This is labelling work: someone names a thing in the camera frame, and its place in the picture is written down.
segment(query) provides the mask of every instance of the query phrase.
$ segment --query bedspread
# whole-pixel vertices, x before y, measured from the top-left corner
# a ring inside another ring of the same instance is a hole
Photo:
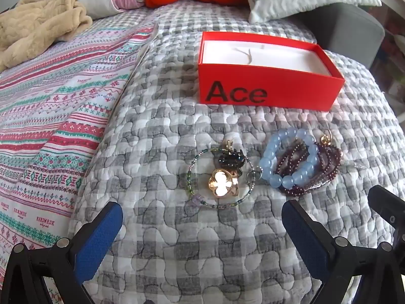
[[[82,177],[156,33],[119,20],[0,76],[0,282],[16,243],[49,247],[67,234]]]
[[[368,207],[367,192],[380,184],[405,198],[405,138],[364,66],[328,52],[346,79],[330,112],[199,104],[202,31],[290,36],[294,28],[292,36],[311,39],[288,21],[251,25],[241,16],[235,8],[187,0],[147,16],[157,18],[159,33],[105,131],[69,228],[73,235],[108,201],[123,208],[124,225],[86,284],[96,303],[309,303],[320,281],[311,279],[286,235],[284,195],[260,180],[243,204],[216,211],[193,205],[186,190],[188,166],[201,150],[231,139],[257,164],[271,134],[288,126],[316,138],[330,130],[343,151],[337,178],[299,199],[309,215],[353,245],[392,241],[388,224]],[[213,156],[206,154],[193,186],[215,203],[204,192],[212,170]]]

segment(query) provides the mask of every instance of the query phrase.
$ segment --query beige fuzzy clothing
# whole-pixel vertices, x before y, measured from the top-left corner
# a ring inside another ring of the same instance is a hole
[[[0,14],[0,72],[68,41],[92,24],[76,0],[21,0]]]

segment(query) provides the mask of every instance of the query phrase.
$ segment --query checkered quilt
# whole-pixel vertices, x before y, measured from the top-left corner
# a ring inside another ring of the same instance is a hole
[[[247,10],[190,0],[145,17],[157,21],[159,33],[112,116],[70,223],[73,234],[108,201],[124,210],[111,251],[86,284],[96,303],[309,303],[320,281],[310,277],[281,222],[289,198],[260,180],[243,204],[217,211],[193,205],[186,190],[198,152],[231,139],[258,164],[269,137],[289,126],[317,139],[330,130],[343,151],[337,178],[299,199],[309,215],[353,245],[392,241],[389,225],[368,207],[367,193],[380,184],[405,199],[405,138],[364,66],[328,53],[346,79],[330,112],[198,103],[202,31],[313,41],[290,20],[251,25],[247,19]],[[192,178],[194,191],[210,203],[215,158],[203,155]],[[345,303],[357,284],[353,279]]]

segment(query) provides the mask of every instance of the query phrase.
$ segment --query open box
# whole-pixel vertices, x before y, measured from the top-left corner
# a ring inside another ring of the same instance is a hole
[[[204,32],[200,102],[330,110],[345,79],[322,48],[270,35]]]

